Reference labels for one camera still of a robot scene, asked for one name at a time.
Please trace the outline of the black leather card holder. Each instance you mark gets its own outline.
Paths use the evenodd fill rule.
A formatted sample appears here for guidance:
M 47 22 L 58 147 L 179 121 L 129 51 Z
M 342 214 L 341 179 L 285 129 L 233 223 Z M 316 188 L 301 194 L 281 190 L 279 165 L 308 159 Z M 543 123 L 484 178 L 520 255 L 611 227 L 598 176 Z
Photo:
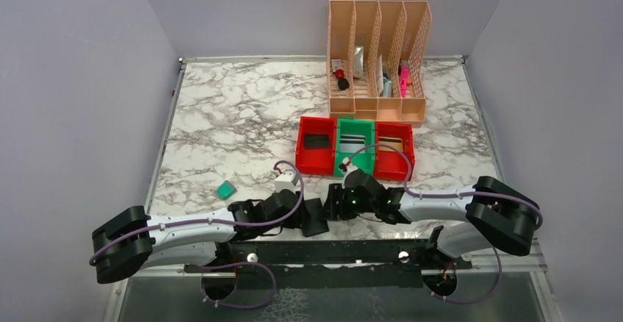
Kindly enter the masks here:
M 323 203 L 320 198 L 304 200 L 288 219 L 290 229 L 300 229 L 304 237 L 329 232 L 327 220 L 323 219 Z

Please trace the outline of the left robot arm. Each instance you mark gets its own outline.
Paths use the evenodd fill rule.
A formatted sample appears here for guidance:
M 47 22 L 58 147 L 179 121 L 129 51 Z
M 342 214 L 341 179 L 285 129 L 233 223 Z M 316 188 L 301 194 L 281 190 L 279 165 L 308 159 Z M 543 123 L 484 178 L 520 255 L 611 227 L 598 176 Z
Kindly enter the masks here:
M 92 233 L 90 266 L 99 284 L 127 279 L 159 265 L 205 265 L 217 245 L 254 239 L 280 226 L 303 204 L 303 194 L 281 190 L 261 201 L 180 217 L 148 215 L 141 206 L 125 209 Z

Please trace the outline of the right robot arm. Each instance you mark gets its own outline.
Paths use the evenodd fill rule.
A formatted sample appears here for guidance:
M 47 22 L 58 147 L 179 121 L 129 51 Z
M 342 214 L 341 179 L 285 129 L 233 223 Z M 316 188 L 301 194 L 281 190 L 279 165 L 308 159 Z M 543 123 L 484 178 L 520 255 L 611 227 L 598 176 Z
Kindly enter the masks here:
M 342 182 L 330 185 L 322 216 L 346 221 L 363 213 L 390 225 L 452 221 L 436 227 L 427 243 L 428 255 L 448 260 L 485 248 L 526 256 L 543 224 L 534 201 L 490 176 L 479 177 L 472 187 L 435 193 L 385 187 L 362 170 L 348 171 Z

